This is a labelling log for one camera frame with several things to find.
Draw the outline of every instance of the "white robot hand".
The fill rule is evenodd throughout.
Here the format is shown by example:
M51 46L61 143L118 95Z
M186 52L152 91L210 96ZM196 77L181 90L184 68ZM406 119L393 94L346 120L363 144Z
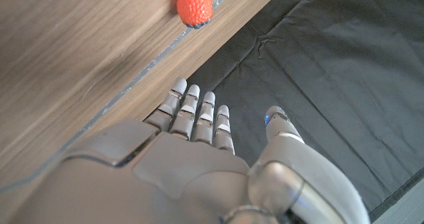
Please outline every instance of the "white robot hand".
M287 211L300 223L369 223L351 182L279 107L266 114L268 145L250 169L235 155L228 107L215 119L208 92L197 114L199 87L184 97L186 87L179 79L143 122L73 145L12 223L275 224Z

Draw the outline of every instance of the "wood grain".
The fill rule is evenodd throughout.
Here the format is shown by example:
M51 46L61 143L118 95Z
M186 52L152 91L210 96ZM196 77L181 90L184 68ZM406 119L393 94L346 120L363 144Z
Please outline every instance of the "wood grain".
M143 119L269 0L225 0L84 135ZM0 221L55 152L186 28L175 0L0 0Z

